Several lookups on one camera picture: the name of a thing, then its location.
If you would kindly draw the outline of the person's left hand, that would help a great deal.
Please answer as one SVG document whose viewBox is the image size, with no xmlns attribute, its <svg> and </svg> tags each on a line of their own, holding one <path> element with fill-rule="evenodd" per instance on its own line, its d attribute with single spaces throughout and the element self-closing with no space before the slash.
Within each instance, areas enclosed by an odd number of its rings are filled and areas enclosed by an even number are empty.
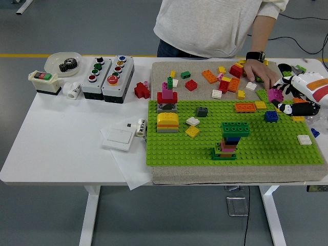
<svg viewBox="0 0 328 246">
<path fill-rule="evenodd" d="M 279 79 L 277 73 L 258 60 L 248 59 L 244 64 L 244 72 L 249 81 L 254 82 L 255 76 L 260 77 L 264 82 L 264 88 L 268 91 Z"/>
</svg>

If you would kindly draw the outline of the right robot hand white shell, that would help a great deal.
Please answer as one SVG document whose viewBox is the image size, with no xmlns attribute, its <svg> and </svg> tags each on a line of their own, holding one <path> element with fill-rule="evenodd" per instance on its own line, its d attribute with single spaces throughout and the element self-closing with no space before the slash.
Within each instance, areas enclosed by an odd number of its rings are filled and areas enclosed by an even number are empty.
<svg viewBox="0 0 328 246">
<path fill-rule="evenodd" d="M 305 102 L 283 103 L 283 91 L 295 98 L 305 97 Z M 327 108 L 327 79 L 319 73 L 309 72 L 283 77 L 268 91 L 269 102 L 289 116 L 313 116 L 320 108 Z"/>
</svg>

